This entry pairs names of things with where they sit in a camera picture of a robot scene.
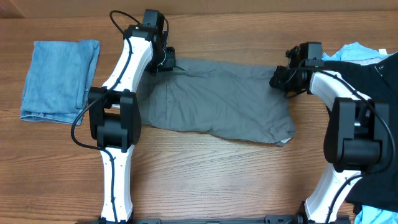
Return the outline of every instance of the black fabric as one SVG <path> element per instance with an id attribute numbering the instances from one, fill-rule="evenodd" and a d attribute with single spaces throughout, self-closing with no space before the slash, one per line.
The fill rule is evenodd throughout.
<path id="1" fill-rule="evenodd" d="M 372 65 L 357 65 L 349 62 L 325 62 L 325 66 L 340 72 L 342 77 L 356 90 L 370 96 L 374 100 L 389 103 L 389 127 L 398 144 L 398 54 Z M 384 163 L 373 170 L 388 165 L 388 157 Z M 398 161 L 394 161 L 393 169 L 383 174 L 363 177 L 353 187 L 346 201 L 354 204 L 398 212 Z"/>

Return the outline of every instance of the blue towel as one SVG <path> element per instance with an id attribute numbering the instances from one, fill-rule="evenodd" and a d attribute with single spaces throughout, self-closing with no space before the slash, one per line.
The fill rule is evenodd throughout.
<path id="1" fill-rule="evenodd" d="M 360 43 L 355 42 L 352 44 L 345 44 L 339 51 L 334 55 L 329 56 L 323 53 L 322 60 L 367 60 L 370 58 L 381 58 L 384 59 L 389 55 L 380 54 L 378 50 L 370 49 L 362 46 Z"/>
<path id="2" fill-rule="evenodd" d="M 355 224 L 398 224 L 398 213 L 362 206 L 362 212 L 355 217 Z"/>
<path id="3" fill-rule="evenodd" d="M 378 63 L 390 55 L 382 55 L 378 50 L 364 47 L 355 42 L 344 45 L 332 56 L 323 53 L 322 60 L 344 60 L 367 65 L 369 63 Z M 363 205 L 362 212 L 355 218 L 355 224 L 373 223 L 398 224 L 398 213 Z"/>
<path id="4" fill-rule="evenodd" d="M 21 119 L 72 124 L 86 105 L 99 54 L 97 40 L 35 41 Z"/>

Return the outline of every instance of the wooden table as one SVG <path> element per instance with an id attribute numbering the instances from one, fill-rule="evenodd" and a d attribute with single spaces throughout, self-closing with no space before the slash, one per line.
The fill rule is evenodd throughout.
<path id="1" fill-rule="evenodd" d="M 170 45 L 179 57 L 285 65 L 285 50 L 307 41 L 321 41 L 329 54 L 355 41 L 398 50 L 395 11 L 167 18 Z M 125 17 L 117 20 L 124 27 L 132 23 Z M 123 44 L 108 17 L 0 20 L 0 223 L 73 223 L 100 216 L 99 152 L 75 145 L 69 125 L 19 119 L 33 41 L 79 39 L 101 42 L 93 84 L 100 86 L 113 71 Z M 290 112 L 297 133 L 285 147 L 144 127 L 131 171 L 135 218 L 295 213 L 325 167 L 328 115 L 325 105 L 308 95 L 291 100 Z M 87 115 L 77 136 L 95 143 Z M 340 213 L 352 214 L 352 206 L 344 205 Z"/>

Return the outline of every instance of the folded blue cloth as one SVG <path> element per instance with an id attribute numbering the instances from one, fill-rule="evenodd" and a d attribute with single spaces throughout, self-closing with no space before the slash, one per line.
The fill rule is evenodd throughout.
<path id="1" fill-rule="evenodd" d="M 398 224 L 398 213 L 362 206 L 362 212 L 355 217 L 355 224 Z"/>
<path id="2" fill-rule="evenodd" d="M 378 63 L 389 55 L 380 54 L 378 50 L 362 46 L 358 42 L 344 45 L 334 55 L 323 53 L 322 60 L 343 60 L 361 65 Z M 362 206 L 362 212 L 355 218 L 355 224 L 398 224 L 398 213 L 382 210 L 370 206 Z"/>
<path id="3" fill-rule="evenodd" d="M 86 105 L 99 54 L 97 40 L 35 41 L 21 119 L 72 124 Z"/>
<path id="4" fill-rule="evenodd" d="M 345 44 L 334 55 L 329 56 L 323 53 L 322 60 L 366 60 L 370 58 L 386 58 L 389 55 L 380 54 L 378 50 L 370 49 L 355 42 L 352 44 Z"/>

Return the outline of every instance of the gray fabric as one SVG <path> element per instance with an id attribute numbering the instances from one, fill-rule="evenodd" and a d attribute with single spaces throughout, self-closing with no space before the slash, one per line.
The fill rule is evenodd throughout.
<path id="1" fill-rule="evenodd" d="M 144 124 L 225 139 L 284 145 L 295 127 L 284 94 L 269 86 L 275 67 L 177 59 L 172 72 L 144 74 Z"/>

